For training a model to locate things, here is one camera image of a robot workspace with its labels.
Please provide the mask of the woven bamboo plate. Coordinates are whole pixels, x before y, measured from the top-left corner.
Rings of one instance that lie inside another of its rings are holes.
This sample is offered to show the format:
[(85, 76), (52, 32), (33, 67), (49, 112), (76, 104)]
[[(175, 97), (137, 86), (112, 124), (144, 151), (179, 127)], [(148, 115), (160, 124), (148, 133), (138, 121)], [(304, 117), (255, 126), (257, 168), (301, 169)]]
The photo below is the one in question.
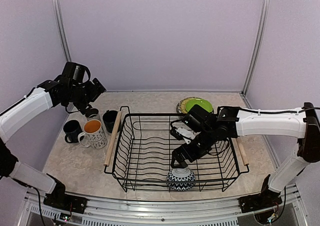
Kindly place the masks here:
[(177, 106), (176, 106), (176, 111), (179, 114), (186, 114), (189, 112), (189, 110), (196, 105), (196, 101), (200, 100), (201, 98), (199, 97), (187, 97), (183, 100), (181, 100)]

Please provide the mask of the blue white patterned bowl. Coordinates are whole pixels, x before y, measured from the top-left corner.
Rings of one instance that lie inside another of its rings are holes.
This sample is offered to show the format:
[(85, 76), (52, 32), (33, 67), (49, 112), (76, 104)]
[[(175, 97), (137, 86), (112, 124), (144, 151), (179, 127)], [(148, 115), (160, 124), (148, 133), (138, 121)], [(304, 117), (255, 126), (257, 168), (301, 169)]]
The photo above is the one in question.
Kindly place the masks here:
[(196, 176), (189, 168), (171, 169), (167, 174), (166, 184), (171, 190), (187, 191), (195, 186)]

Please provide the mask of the black white striped plate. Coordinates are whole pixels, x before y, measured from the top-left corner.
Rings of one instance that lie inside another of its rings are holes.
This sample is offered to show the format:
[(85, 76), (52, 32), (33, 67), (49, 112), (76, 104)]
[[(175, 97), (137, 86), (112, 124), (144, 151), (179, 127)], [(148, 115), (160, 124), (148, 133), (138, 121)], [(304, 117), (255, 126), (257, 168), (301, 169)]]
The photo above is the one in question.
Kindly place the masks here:
[(176, 106), (176, 111), (179, 114), (187, 114), (187, 110), (186, 110), (186, 104), (190, 101), (190, 98), (185, 98), (183, 100), (181, 100), (177, 106)]

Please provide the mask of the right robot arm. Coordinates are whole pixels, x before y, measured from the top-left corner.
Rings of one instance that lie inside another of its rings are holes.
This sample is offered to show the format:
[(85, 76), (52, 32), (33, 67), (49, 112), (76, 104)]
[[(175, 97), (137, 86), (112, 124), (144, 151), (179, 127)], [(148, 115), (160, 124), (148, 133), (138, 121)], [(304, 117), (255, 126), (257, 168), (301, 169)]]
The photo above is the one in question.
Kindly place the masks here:
[(306, 102), (302, 108), (252, 110), (222, 106), (217, 113), (207, 112), (194, 105), (182, 122), (197, 135), (172, 152), (172, 168), (186, 168), (206, 155), (212, 145), (227, 138), (250, 135), (282, 135), (297, 138), (298, 148), (287, 157), (279, 168), (265, 178), (256, 204), (266, 208), (285, 186), (306, 166), (320, 160), (320, 122), (316, 107)]

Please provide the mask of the dark teal mug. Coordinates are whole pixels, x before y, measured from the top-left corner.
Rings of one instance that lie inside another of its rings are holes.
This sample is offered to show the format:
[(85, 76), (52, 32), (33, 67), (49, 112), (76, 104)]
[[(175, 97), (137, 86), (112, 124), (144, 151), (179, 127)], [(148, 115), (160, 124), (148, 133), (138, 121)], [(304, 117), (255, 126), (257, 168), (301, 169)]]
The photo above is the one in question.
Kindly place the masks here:
[(105, 128), (109, 133), (113, 131), (117, 114), (118, 112), (115, 110), (107, 110), (102, 116)]

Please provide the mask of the white brown banded cup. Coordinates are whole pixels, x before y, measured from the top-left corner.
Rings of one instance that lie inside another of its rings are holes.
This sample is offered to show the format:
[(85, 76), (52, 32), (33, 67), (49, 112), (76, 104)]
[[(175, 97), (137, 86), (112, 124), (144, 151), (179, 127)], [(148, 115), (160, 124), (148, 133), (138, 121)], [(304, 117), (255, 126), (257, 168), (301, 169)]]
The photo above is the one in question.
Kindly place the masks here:
[(93, 110), (94, 110), (93, 114), (85, 115), (87, 121), (90, 121), (90, 120), (99, 120), (99, 121), (101, 121), (99, 110), (96, 109), (96, 108), (93, 108)]

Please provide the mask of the white floral patterned mug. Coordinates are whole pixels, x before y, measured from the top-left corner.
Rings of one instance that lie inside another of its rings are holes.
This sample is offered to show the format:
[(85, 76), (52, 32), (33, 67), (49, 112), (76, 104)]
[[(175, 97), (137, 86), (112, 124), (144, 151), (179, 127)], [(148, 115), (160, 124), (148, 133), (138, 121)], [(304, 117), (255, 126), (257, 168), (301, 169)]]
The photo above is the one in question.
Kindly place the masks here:
[(77, 139), (84, 148), (96, 150), (104, 148), (108, 142), (102, 123), (97, 119), (87, 121)]

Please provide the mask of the navy blue mug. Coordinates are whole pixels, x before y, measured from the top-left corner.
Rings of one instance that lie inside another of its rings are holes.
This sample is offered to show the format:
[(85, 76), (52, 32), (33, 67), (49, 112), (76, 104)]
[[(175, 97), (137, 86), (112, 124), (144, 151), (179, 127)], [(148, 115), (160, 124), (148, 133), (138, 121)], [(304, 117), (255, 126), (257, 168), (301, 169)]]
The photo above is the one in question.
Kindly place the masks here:
[(64, 140), (67, 143), (78, 143), (78, 135), (82, 132), (81, 125), (77, 120), (67, 121), (63, 126)]

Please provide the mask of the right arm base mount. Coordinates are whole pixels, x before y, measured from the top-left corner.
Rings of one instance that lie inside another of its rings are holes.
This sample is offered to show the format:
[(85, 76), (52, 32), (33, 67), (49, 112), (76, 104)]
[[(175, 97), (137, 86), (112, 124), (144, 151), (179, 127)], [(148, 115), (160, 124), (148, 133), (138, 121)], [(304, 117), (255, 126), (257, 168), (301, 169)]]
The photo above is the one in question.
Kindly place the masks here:
[(238, 199), (242, 213), (258, 211), (280, 205), (283, 201), (281, 194), (269, 189), (268, 181), (270, 174), (264, 179), (261, 192), (253, 195), (240, 197)]

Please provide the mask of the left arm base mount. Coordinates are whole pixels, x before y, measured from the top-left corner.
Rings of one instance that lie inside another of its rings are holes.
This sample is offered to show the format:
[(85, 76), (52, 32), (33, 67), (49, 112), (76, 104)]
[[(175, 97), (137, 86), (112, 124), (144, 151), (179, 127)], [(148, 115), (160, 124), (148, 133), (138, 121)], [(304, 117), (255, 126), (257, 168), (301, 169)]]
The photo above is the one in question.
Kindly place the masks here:
[(50, 194), (45, 194), (43, 204), (70, 213), (84, 214), (88, 199), (66, 193), (65, 185), (53, 178), (56, 185)]

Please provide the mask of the green plastic plate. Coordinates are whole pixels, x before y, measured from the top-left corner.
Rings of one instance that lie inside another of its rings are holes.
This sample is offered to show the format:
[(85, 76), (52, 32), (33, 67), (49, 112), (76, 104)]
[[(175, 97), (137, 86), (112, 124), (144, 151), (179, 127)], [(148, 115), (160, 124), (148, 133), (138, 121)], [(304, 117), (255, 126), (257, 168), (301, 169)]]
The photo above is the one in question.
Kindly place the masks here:
[(202, 98), (194, 98), (189, 100), (186, 104), (185, 104), (185, 109), (187, 112), (189, 112), (195, 105), (200, 106), (201, 108), (203, 108), (204, 110), (206, 110), (207, 112), (213, 112), (213, 106), (212, 104)]

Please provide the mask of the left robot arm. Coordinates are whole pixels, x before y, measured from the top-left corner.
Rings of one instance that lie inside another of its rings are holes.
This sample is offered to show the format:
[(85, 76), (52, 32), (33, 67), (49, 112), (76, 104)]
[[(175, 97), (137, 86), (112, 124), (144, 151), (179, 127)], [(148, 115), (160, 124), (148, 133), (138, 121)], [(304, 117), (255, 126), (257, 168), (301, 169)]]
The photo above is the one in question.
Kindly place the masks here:
[(22, 163), (7, 148), (9, 139), (25, 124), (39, 114), (61, 105), (69, 104), (82, 114), (91, 108), (91, 103), (106, 91), (97, 78), (91, 79), (88, 67), (67, 62), (60, 75), (46, 80), (33, 88), (20, 101), (0, 114), (0, 175), (11, 178), (28, 187), (50, 194), (50, 200), (63, 209), (70, 204), (70, 197), (62, 190), (57, 179)]

